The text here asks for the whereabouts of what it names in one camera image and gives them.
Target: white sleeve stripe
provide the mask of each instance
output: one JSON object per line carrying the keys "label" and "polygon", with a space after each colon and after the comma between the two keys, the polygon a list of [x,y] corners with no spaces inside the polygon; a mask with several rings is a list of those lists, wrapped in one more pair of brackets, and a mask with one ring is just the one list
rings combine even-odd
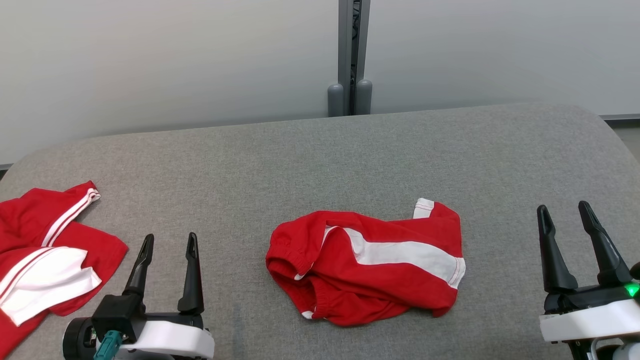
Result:
{"label": "white sleeve stripe", "polygon": [[28,256],[25,256],[24,259],[18,261],[18,263],[9,270],[9,272],[3,277],[2,281],[0,281],[0,306],[20,277],[27,272],[38,261],[38,259],[42,257],[42,255],[53,249],[54,248],[38,249],[30,253]]}
{"label": "white sleeve stripe", "polygon": [[419,198],[413,209],[413,218],[428,218],[435,207],[435,202]]}
{"label": "white sleeve stripe", "polygon": [[71,220],[75,219],[82,210],[86,209],[93,201],[100,198],[98,190],[90,188],[86,191],[86,195],[80,199],[75,205],[60,216],[47,231],[47,235],[42,240],[43,247],[53,246],[60,232],[69,225]]}
{"label": "white sleeve stripe", "polygon": [[[334,229],[336,227],[327,228],[325,236]],[[371,243],[357,230],[348,227],[340,227],[339,229],[344,230],[349,236],[353,255],[358,264],[411,264],[444,280],[454,289],[458,289],[460,279],[465,273],[465,260],[452,256],[439,247],[411,240]]]}
{"label": "white sleeve stripe", "polygon": [[88,293],[101,283],[93,268],[82,268],[86,250],[45,249],[32,266],[16,276],[0,304],[16,326],[45,309]]}

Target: teal connector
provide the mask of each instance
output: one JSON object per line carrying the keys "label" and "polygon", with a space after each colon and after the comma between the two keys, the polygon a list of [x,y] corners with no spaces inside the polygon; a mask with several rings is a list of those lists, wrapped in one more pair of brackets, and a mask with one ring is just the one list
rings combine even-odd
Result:
{"label": "teal connector", "polygon": [[115,330],[108,331],[93,356],[93,360],[113,360],[121,345],[122,335]]}

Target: white wall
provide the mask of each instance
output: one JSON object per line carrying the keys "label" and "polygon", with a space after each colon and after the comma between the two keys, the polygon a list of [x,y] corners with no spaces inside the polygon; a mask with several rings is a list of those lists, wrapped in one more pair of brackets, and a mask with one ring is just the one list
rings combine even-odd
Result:
{"label": "white wall", "polygon": [[640,113],[638,0],[371,0],[372,113],[544,100]]}
{"label": "white wall", "polygon": [[326,116],[338,1],[0,1],[0,164],[87,136]]}

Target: green led light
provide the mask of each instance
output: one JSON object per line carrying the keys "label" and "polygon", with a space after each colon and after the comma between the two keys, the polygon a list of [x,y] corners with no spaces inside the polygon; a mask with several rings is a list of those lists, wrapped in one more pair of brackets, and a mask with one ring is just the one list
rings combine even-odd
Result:
{"label": "green led light", "polygon": [[630,284],[626,284],[625,288],[627,289],[629,296],[634,297],[634,295],[638,292],[638,290],[640,290],[640,285],[632,282]]}

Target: sleeve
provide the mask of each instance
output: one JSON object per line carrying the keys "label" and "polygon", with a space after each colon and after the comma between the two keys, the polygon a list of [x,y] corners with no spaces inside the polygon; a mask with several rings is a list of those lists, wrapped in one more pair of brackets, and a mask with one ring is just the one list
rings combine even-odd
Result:
{"label": "sleeve", "polygon": [[16,326],[56,304],[84,295],[100,284],[93,268],[82,268],[87,251],[31,247],[4,253],[0,309]]}
{"label": "sleeve", "polygon": [[18,199],[0,204],[0,217],[23,246],[54,246],[62,230],[82,210],[100,198],[93,182],[65,192],[31,189]]}
{"label": "sleeve", "polygon": [[320,256],[326,217],[336,212],[316,211],[280,224],[271,234],[266,263],[270,272],[300,280]]}
{"label": "sleeve", "polygon": [[54,314],[67,316],[83,307],[98,294],[98,291],[116,272],[129,248],[116,236],[75,221],[67,226],[56,242],[60,243],[60,245],[85,251],[86,257],[82,267],[92,269],[101,280],[100,283],[86,291],[86,293],[50,307]]}

